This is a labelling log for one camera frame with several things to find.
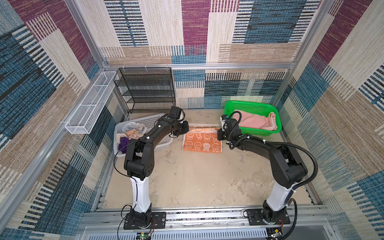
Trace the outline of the orange patterned towel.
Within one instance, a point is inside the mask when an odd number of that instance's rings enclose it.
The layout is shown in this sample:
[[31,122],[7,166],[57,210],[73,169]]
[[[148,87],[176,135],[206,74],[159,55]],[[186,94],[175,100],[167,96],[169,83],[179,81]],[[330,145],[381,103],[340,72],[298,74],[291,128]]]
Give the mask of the orange patterned towel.
[[189,132],[183,139],[183,150],[220,154],[223,145],[218,140],[219,128],[217,124],[189,124]]

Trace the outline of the pink towel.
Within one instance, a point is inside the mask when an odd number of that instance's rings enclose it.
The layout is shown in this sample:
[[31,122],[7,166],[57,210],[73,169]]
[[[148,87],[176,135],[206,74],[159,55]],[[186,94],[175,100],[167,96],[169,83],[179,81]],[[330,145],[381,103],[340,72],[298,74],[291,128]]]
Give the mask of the pink towel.
[[251,114],[239,110],[242,115],[239,126],[241,128],[260,129],[266,131],[276,131],[278,129],[276,122],[276,114],[271,112],[267,117]]

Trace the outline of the green plastic basket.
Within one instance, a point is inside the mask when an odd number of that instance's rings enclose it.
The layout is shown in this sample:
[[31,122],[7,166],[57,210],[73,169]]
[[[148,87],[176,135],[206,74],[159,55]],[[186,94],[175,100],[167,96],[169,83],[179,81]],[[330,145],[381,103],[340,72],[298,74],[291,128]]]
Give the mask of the green plastic basket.
[[281,119],[276,107],[255,102],[228,101],[225,104],[225,114],[234,114],[233,118],[240,120],[239,127],[244,134],[255,136],[270,136],[282,130]]

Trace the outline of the purple towel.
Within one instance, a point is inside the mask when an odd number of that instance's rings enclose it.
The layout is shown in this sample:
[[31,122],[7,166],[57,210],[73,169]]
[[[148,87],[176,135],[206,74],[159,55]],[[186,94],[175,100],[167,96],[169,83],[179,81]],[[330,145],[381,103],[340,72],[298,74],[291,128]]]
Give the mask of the purple towel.
[[125,154],[127,152],[127,146],[130,144],[131,140],[128,137],[121,137],[120,143],[118,145],[118,151],[121,154]]

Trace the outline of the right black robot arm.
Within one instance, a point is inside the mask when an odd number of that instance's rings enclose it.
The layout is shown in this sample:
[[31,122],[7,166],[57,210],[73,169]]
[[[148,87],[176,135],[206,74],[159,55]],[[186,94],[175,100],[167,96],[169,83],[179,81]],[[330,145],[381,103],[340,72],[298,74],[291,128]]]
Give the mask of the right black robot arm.
[[243,134],[236,119],[229,116],[220,117],[222,127],[218,130],[218,140],[227,141],[230,149],[252,152],[269,160],[275,180],[269,197],[260,210],[247,210],[251,225],[256,222],[262,225],[278,224],[288,218],[286,208],[294,187],[307,175],[308,170],[295,147],[286,143],[268,143],[266,140],[249,134]]

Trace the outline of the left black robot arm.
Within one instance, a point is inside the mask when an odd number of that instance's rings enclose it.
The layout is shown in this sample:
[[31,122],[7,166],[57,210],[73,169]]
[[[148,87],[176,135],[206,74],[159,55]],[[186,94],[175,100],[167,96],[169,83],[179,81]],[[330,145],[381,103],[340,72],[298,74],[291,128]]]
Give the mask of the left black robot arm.
[[155,168],[155,148],[166,136],[178,137],[189,131],[185,113],[172,106],[143,137],[132,140],[126,147],[124,169],[133,185],[133,206],[126,215],[124,229],[148,228],[153,224],[149,177]]

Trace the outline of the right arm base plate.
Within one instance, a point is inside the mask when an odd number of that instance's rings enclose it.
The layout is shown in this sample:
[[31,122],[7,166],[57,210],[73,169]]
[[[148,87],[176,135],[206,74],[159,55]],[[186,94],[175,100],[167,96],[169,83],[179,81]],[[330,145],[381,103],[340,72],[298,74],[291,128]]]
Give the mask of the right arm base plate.
[[291,223],[286,208],[278,212],[268,208],[247,209],[245,210],[245,217],[248,219],[250,226],[289,225]]

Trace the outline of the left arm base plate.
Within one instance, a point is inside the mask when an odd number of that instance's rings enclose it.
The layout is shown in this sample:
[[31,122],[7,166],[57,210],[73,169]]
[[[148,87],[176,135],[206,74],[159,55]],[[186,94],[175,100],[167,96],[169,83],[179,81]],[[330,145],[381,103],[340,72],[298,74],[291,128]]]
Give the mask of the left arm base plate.
[[145,220],[141,220],[139,217],[134,217],[135,213],[128,213],[124,220],[124,230],[150,230],[150,229],[164,229],[166,226],[166,212],[154,212],[151,215],[140,214],[141,217],[145,217]]

